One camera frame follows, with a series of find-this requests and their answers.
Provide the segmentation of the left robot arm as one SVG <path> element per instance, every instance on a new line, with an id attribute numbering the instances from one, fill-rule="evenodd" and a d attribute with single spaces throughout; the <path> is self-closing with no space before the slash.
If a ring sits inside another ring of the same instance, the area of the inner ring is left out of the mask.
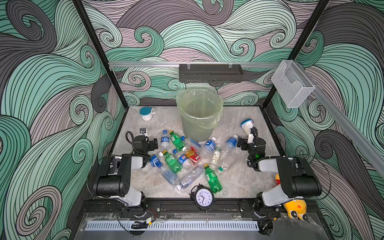
<path id="1" fill-rule="evenodd" d="M 93 184 L 93 195 L 97 198 L 112 199 L 122 203 L 126 208 L 145 212 L 147 210 L 145 194 L 131 186 L 131 173 L 133 170 L 143 169 L 150 163 L 149 152 L 158 149 L 158 140 L 150 140 L 145 135 L 135 137 L 130 131 L 126 132 L 126 140 L 133 151 L 102 158 Z"/>

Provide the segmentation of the clear bottle green label tea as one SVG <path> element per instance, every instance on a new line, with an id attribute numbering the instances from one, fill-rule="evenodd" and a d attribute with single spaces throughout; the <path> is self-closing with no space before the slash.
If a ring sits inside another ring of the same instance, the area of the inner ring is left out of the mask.
<path id="1" fill-rule="evenodd" d="M 221 144 L 216 144 L 216 147 L 213 151 L 213 155 L 212 155 L 212 159 L 211 159 L 211 165 L 213 165 L 214 167 L 217 167 L 219 165 L 221 152 L 222 152 Z"/>

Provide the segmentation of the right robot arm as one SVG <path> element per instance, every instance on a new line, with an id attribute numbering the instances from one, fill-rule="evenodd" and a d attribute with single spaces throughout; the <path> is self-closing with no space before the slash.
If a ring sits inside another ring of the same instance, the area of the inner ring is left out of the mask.
<path id="1" fill-rule="evenodd" d="M 320 196 L 323 192 L 320 181 L 308 161 L 301 157 L 265 156 L 266 141 L 255 137 L 252 143 L 240 138 L 237 147 L 248 152 L 247 165 L 257 172 L 278 174 L 280 184 L 257 194 L 255 212 L 267 216 L 277 206 L 293 200 Z"/>

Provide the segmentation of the pepsi label clear bottle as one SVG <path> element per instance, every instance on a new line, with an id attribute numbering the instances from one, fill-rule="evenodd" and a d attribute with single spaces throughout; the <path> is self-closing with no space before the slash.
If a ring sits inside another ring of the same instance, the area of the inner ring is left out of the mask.
<path id="1" fill-rule="evenodd" d="M 188 157 L 186 157 L 184 152 L 174 149 L 173 155 L 176 157 L 178 162 L 182 165 L 183 169 L 190 170 L 193 168 L 192 161 Z"/>

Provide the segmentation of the clear water bottle blue cap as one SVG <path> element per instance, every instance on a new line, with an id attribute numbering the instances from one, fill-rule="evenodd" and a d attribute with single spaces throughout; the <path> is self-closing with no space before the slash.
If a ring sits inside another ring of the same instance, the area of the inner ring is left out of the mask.
<path id="1" fill-rule="evenodd" d="M 162 176 L 170 183 L 172 186 L 174 186 L 179 178 L 177 174 L 175 174 L 168 166 L 163 165 L 162 163 L 156 164 L 157 168 L 160 170 Z"/>

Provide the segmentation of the clear crushed bottle green cap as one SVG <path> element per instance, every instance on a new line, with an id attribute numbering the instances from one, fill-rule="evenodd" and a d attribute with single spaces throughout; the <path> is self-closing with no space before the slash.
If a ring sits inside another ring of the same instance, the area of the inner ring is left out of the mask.
<path id="1" fill-rule="evenodd" d="M 215 170 L 217 175 L 228 172 L 237 162 L 237 158 L 233 156 L 224 156 L 219 167 Z"/>

